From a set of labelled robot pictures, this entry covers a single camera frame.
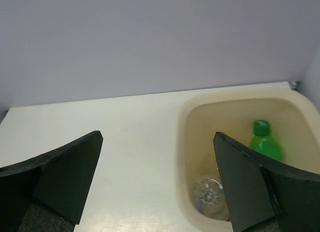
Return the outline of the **large clear water bottle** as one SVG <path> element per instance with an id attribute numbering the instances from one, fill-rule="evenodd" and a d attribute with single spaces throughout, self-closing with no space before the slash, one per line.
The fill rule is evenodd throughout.
<path id="1" fill-rule="evenodd" d="M 190 189 L 193 207 L 203 216 L 219 221 L 228 221 L 228 210 L 221 180 L 216 177 L 202 177 Z"/>

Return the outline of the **green soda bottle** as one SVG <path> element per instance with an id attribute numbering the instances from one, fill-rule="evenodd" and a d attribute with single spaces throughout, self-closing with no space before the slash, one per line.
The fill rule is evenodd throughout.
<path id="1" fill-rule="evenodd" d="M 271 125 L 267 120 L 255 120 L 252 124 L 253 137 L 249 148 L 274 160 L 283 161 L 284 152 L 272 136 Z"/>

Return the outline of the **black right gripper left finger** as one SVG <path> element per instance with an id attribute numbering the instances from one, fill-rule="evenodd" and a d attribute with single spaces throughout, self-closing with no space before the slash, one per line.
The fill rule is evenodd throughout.
<path id="1" fill-rule="evenodd" d="M 72 232 L 81 221 L 103 145 L 92 131 L 0 169 L 2 232 Z"/>

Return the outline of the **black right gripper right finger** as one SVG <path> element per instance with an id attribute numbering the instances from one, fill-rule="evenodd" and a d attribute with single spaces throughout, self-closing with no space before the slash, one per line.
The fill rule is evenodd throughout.
<path id="1" fill-rule="evenodd" d="M 235 232 L 318 232 L 320 176 L 256 152 L 222 132 L 215 158 Z"/>

